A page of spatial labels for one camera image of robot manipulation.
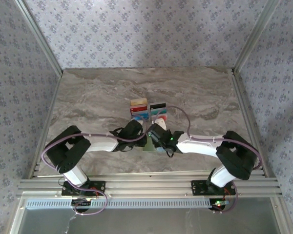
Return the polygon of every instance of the wall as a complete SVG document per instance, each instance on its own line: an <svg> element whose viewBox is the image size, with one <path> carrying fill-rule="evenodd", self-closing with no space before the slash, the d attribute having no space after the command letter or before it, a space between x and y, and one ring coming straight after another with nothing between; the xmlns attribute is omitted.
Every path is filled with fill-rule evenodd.
<svg viewBox="0 0 293 234"><path fill-rule="evenodd" d="M34 157L56 80L14 1L0 1L0 233Z"/></svg>
<svg viewBox="0 0 293 234"><path fill-rule="evenodd" d="M278 6L241 76L293 220L293 0Z"/></svg>
<svg viewBox="0 0 293 234"><path fill-rule="evenodd" d="M266 0L27 0L62 69L233 67Z"/></svg>

